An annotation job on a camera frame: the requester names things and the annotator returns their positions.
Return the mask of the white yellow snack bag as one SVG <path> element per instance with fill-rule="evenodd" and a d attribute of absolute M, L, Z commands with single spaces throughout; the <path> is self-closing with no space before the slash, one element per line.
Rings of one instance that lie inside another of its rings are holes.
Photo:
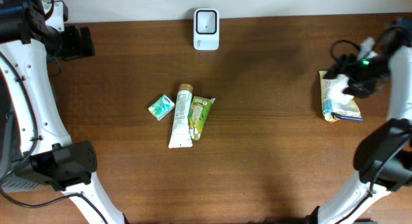
<path fill-rule="evenodd" d="M 329 123 L 338 120 L 363 121 L 354 96 L 343 93 L 349 78 L 345 75 L 338 75 L 336 79 L 323 79 L 326 73 L 327 71 L 319 71 L 324 119 Z"/>

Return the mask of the teal white tissue pack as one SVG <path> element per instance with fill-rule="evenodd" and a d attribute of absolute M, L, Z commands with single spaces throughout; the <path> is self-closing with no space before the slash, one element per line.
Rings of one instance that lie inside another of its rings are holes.
<path fill-rule="evenodd" d="M 162 95 L 156 102 L 148 107 L 148 111 L 157 120 L 161 120 L 168 115 L 174 107 L 175 103 L 167 95 Z"/>

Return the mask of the green snack pouch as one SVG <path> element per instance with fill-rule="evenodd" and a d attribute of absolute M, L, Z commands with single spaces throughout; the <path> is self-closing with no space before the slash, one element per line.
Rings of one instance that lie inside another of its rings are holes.
<path fill-rule="evenodd" d="M 216 99 L 194 96 L 189 111 L 189 133 L 193 140 L 198 141 L 203 132 L 208 114 Z"/>

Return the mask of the white tube with tan cap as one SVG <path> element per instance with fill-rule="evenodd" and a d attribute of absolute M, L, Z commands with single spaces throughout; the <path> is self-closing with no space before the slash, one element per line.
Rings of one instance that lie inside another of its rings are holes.
<path fill-rule="evenodd" d="M 170 149 L 192 147 L 188 120 L 192 102 L 192 91 L 193 87 L 190 84 L 179 85 L 174 109 L 173 128 L 168 145 Z"/>

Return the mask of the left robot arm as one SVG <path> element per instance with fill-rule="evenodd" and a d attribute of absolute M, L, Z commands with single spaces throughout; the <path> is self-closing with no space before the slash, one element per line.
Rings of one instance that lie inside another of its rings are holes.
<path fill-rule="evenodd" d="M 73 142 L 57 109 L 48 64 L 95 54 L 89 28 L 67 20 L 63 1 L 1 0 L 1 196 L 50 186 L 89 223 L 126 223 L 91 142 Z"/>

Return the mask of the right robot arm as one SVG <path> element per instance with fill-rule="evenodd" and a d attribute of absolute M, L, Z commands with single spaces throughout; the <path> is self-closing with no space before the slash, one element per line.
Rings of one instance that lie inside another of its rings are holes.
<path fill-rule="evenodd" d="M 342 79 L 343 95 L 368 98 L 391 82 L 386 121 L 357 147 L 354 173 L 340 191 L 304 219 L 305 223 L 358 223 L 379 199 L 411 186 L 411 20 L 393 21 L 377 39 L 356 44 L 358 51 L 336 57 L 320 71 L 321 83 Z"/>

